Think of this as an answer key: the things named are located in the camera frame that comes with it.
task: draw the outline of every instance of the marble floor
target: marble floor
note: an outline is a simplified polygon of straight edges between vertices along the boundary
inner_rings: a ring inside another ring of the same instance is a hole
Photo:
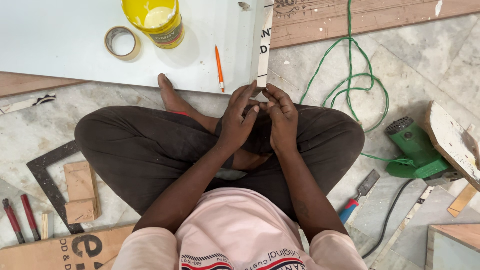
[[[427,104],[436,100],[464,128],[474,124],[473,136],[480,140],[480,15],[468,15],[420,25],[356,35],[368,56],[373,73],[381,79],[390,97],[387,117],[372,132],[366,133],[364,153],[382,158],[394,158],[399,149],[384,134],[383,129],[400,117],[408,115],[423,123]],[[299,102],[308,81],[325,50],[333,40],[276,49],[270,52],[267,81],[288,92]],[[367,71],[367,62],[353,51],[353,72]],[[348,45],[341,43],[325,59],[313,81],[304,104],[320,106],[328,92],[348,75]],[[353,86],[366,86],[364,77],[352,80]],[[85,83],[40,93],[0,99],[0,107],[37,95],[55,92],[57,100],[39,106],[0,115],[0,197],[9,198],[27,242],[32,236],[23,213],[20,195],[29,195],[37,224],[40,214],[53,210],[26,163],[73,139],[76,123],[84,115],[110,105],[136,105],[163,109],[155,88],[106,83]],[[179,91],[181,96],[200,112],[221,116],[229,96]],[[376,124],[384,109],[384,94],[378,86],[372,91],[353,91],[352,106],[364,129]],[[351,115],[344,98],[334,108]],[[76,153],[48,167],[63,196],[68,200],[63,164],[82,161]],[[340,210],[356,194],[357,186],[372,170],[381,178],[367,197],[360,199],[346,227],[359,253],[366,253],[379,238],[381,226],[394,196],[406,179],[389,176],[386,162],[360,156],[337,186],[328,194],[333,206]],[[97,176],[102,215],[93,222],[82,224],[86,231],[136,222],[140,217]],[[395,244],[380,262],[378,270],[417,270],[425,266],[427,225],[480,222],[480,195],[477,193],[460,215],[453,218],[447,207],[466,185],[459,180],[448,186],[435,187],[426,202],[404,229]],[[422,180],[415,180],[403,192],[380,247],[365,259],[371,265],[406,213],[425,189]],[[55,236],[68,234],[60,218],[54,222]],[[0,247],[16,243],[8,217],[0,211]]]

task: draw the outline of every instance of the green power cord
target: green power cord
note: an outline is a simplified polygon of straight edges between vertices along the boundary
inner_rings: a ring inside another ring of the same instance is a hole
[[[382,82],[380,81],[379,78],[375,77],[373,75],[373,72],[372,72],[372,65],[370,64],[370,61],[368,59],[368,56],[365,54],[365,52],[360,48],[359,44],[357,43],[357,41],[352,38],[352,16],[351,16],[351,12],[350,12],[350,4],[351,4],[352,0],[348,0],[348,37],[341,37],[339,38],[332,46],[330,46],[330,48],[328,48],[328,50],[325,52],[324,56],[322,57],[322,59],[320,60],[320,63],[318,64],[318,67],[317,67],[317,70],[315,71],[315,74],[313,74],[312,78],[310,79],[310,81],[308,82],[308,85],[307,85],[307,90],[305,91],[305,93],[303,93],[303,96],[301,97],[300,99],[300,104],[303,102],[303,99],[307,96],[307,93],[308,93],[308,90],[310,89],[310,85],[312,84],[312,81],[313,79],[315,78],[315,76],[317,75],[318,71],[320,70],[320,66],[322,65],[322,63],[324,62],[324,59],[325,57],[328,55],[328,53],[342,40],[344,39],[347,39],[348,40],[348,60],[350,62],[350,73],[349,73],[349,76],[343,80],[342,82],[340,82],[329,94],[328,96],[325,98],[324,102],[322,103],[322,107],[325,107],[325,103],[327,102],[327,100],[335,93],[335,91],[340,88],[345,82],[348,82],[348,86],[347,88],[339,91],[332,99],[332,102],[330,103],[330,107],[332,108],[333,107],[333,104],[335,103],[335,99],[338,97],[338,95],[340,95],[341,93],[343,92],[346,92],[347,93],[347,104],[348,104],[348,107],[350,108],[350,111],[352,112],[352,115],[355,117],[355,119],[357,120],[357,122],[360,124],[360,127],[363,128],[361,122],[360,122],[360,119],[358,119],[355,111],[353,110],[352,108],[352,103],[351,103],[351,100],[350,100],[350,90],[363,90],[363,91],[370,91],[373,87],[373,83],[374,82],[377,82],[380,87],[383,89],[384,93],[385,93],[385,110],[384,110],[384,113],[382,115],[382,118],[380,119],[380,121],[374,126],[372,127],[371,129],[367,130],[367,131],[364,131],[365,133],[367,132],[370,132],[372,130],[374,130],[375,128],[377,128],[380,123],[385,119],[385,116],[387,116],[387,112],[388,112],[388,105],[389,105],[389,99],[388,99],[388,92],[387,90],[385,89],[384,85],[382,84]],[[360,53],[362,53],[363,57],[365,58],[365,60],[367,61],[368,63],[368,69],[370,71],[370,73],[357,73],[357,74],[352,74],[352,42],[355,43],[355,46],[357,46],[357,48],[359,49]],[[370,77],[370,87],[369,88],[362,88],[362,87],[350,87],[351,86],[351,80],[352,78],[354,77],[357,77],[357,76],[369,76]],[[369,158],[372,158],[372,159],[376,159],[376,160],[383,160],[383,161],[395,161],[395,162],[399,162],[399,163],[403,163],[403,164],[410,164],[412,166],[415,166],[413,164],[413,160],[409,160],[409,159],[396,159],[396,160],[389,160],[389,159],[382,159],[382,158],[378,158],[378,157],[375,157],[375,156],[372,156],[372,155],[367,155],[367,154],[364,154],[364,153],[360,153],[361,155],[364,155],[366,157],[369,157]]]

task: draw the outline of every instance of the hand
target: hand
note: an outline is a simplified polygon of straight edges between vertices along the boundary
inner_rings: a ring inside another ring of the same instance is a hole
[[[257,87],[257,81],[252,84],[241,86],[233,92],[228,107],[223,114],[222,132],[218,139],[217,145],[230,151],[232,154],[237,151],[247,140],[248,135],[252,131],[253,123],[257,119],[259,107],[258,101],[250,100],[252,92]],[[244,109],[247,105],[253,105],[242,117]]]
[[[260,103],[260,106],[272,119],[270,145],[273,150],[277,155],[297,151],[298,111],[292,100],[287,93],[272,84],[267,84],[262,93],[269,100],[267,104]]]

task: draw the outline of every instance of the masking tape roll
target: masking tape roll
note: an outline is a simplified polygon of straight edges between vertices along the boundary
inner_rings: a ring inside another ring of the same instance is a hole
[[[115,38],[118,34],[120,33],[129,33],[130,35],[133,36],[133,39],[135,40],[135,44],[133,45],[133,49],[125,54],[125,55],[118,55],[115,53],[114,49],[113,49],[113,46],[112,46],[112,41],[113,41],[113,38]],[[104,38],[104,44],[105,44],[105,48],[107,48],[107,51],[115,56],[116,58],[120,59],[120,60],[124,60],[124,61],[128,61],[128,60],[132,60],[133,58],[135,58],[138,53],[140,52],[140,39],[138,38],[138,36],[132,32],[130,29],[124,27],[124,26],[114,26],[112,28],[110,28],[107,33],[105,34],[105,38]]]

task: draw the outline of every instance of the yellow paint bucket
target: yellow paint bucket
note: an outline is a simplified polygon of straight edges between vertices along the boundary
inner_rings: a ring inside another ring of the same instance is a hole
[[[129,22],[162,49],[178,46],[185,36],[178,0],[122,0]]]

